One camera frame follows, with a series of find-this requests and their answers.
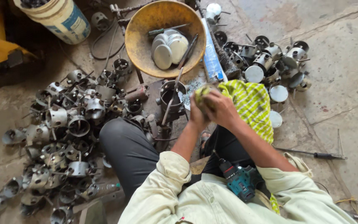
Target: yellow striped cloth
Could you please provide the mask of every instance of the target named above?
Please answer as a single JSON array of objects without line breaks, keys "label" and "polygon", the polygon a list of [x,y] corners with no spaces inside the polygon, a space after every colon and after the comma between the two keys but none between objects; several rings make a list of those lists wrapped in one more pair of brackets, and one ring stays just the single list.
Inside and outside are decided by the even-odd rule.
[{"label": "yellow striped cloth", "polygon": [[230,97],[240,117],[266,142],[273,143],[270,98],[263,84],[231,80],[220,83],[223,95]]}]

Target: stained floor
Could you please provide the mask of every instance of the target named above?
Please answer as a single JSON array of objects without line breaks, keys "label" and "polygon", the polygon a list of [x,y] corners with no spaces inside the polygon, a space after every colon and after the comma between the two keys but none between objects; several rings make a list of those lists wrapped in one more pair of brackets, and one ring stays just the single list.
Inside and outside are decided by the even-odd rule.
[{"label": "stained floor", "polygon": [[[120,7],[134,6],[144,0],[121,1]],[[284,123],[275,130],[277,147],[297,147],[297,150],[310,152],[340,152],[338,129],[341,136],[345,161],[324,161],[297,154],[313,170],[314,179],[323,184],[334,201],[356,196],[358,199],[358,0],[229,0],[214,1],[222,5],[220,23],[227,24],[220,29],[228,39],[237,43],[248,43],[245,34],[251,37],[265,35],[270,41],[281,46],[289,44],[289,37],[303,40],[310,46],[306,69],[310,72],[312,87],[292,96],[278,110]],[[212,1],[203,0],[206,7]],[[92,12],[86,12],[90,18]],[[99,72],[103,62],[90,58],[90,44],[97,36],[93,29],[91,37],[76,46],[65,46],[71,57],[87,72]],[[122,43],[118,31],[113,48]],[[95,53],[105,54],[109,38],[102,39],[95,46]],[[55,80],[61,80],[75,67],[60,51],[50,52],[46,69],[19,84],[0,88],[0,139],[10,129],[26,126],[30,101],[38,89],[45,88]],[[157,79],[143,75],[146,83]],[[133,73],[127,87],[136,86],[138,80]],[[185,124],[181,118],[175,122],[178,134]],[[6,147],[0,140],[0,188],[11,177],[20,175],[24,152],[19,157],[19,148]],[[19,200],[13,200],[8,208],[0,213],[0,223],[47,223],[51,213],[47,206],[37,215],[22,218],[18,212]],[[123,205],[106,205],[109,223],[116,223]]]}]

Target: man's hand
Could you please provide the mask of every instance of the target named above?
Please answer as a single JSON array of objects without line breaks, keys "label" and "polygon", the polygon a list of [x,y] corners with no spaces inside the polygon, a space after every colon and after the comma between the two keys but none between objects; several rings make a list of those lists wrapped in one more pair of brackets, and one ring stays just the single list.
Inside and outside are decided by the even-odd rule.
[{"label": "man's hand", "polygon": [[242,119],[237,113],[237,109],[231,98],[222,95],[216,90],[212,90],[209,94],[203,96],[208,104],[212,104],[214,108],[205,108],[205,112],[211,121],[231,131],[236,124],[242,123]]},{"label": "man's hand", "polygon": [[205,119],[200,108],[196,105],[194,95],[192,95],[190,97],[190,125],[193,125],[193,127],[197,129],[198,133],[201,133],[210,122],[210,120]]}]

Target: bucket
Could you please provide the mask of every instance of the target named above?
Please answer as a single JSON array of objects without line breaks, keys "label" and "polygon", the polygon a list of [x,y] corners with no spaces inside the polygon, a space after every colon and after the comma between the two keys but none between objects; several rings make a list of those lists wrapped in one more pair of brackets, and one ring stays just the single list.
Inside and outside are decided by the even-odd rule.
[{"label": "bucket", "polygon": [[30,19],[44,25],[65,43],[81,43],[91,33],[88,20],[73,0],[50,0],[38,8],[23,8],[20,0],[14,2]]}]

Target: yellow bowl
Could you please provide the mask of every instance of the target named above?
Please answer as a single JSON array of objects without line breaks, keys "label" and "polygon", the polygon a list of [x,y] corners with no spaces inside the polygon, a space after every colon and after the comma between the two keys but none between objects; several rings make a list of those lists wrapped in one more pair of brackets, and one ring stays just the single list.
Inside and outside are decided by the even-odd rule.
[{"label": "yellow bowl", "polygon": [[179,28],[183,32],[189,44],[198,33],[198,41],[193,47],[193,53],[187,60],[183,73],[194,68],[205,52],[206,36],[201,19],[189,6],[172,1],[157,1],[147,4],[139,9],[132,17],[125,32],[125,47],[132,63],[141,71],[158,78],[174,78],[179,75],[177,65],[167,70],[159,69],[152,59],[152,43],[154,37],[149,37],[148,32],[191,23]]}]

